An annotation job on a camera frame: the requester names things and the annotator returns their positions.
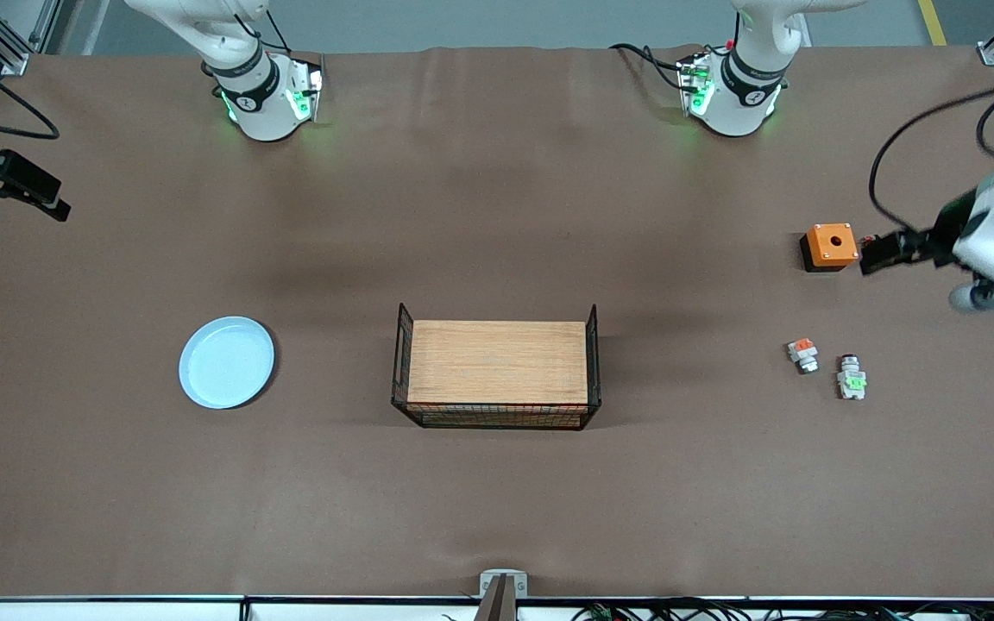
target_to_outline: white plate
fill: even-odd
[[[223,410],[259,394],[275,366],[275,345],[259,322],[213,319],[198,329],[179,358],[179,381],[194,404]]]

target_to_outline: yellow floor stripe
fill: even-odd
[[[938,11],[934,10],[934,3],[931,0],[919,0],[919,11],[922,12],[922,20],[927,23],[931,44],[945,46],[946,33],[942,32],[942,22],[938,21]]]

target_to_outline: orange box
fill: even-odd
[[[857,240],[847,223],[816,224],[800,237],[804,270],[837,272],[859,258]]]

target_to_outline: tabletop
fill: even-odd
[[[691,51],[683,48],[677,51]],[[890,231],[872,157],[994,85],[970,47],[808,48],[754,135],[714,136],[615,51],[327,59],[316,125],[257,144],[191,58],[38,56],[67,223],[0,201],[0,594],[994,596],[994,314],[927,265],[808,274],[814,223]],[[916,126],[878,191],[928,225],[994,170],[985,102]],[[0,123],[30,126],[0,96]],[[994,117],[989,125],[994,142]],[[584,321],[585,431],[414,427],[414,316]],[[182,392],[183,343],[272,331],[243,408]],[[811,338],[800,376],[786,342]],[[869,377],[837,398],[840,354]]]

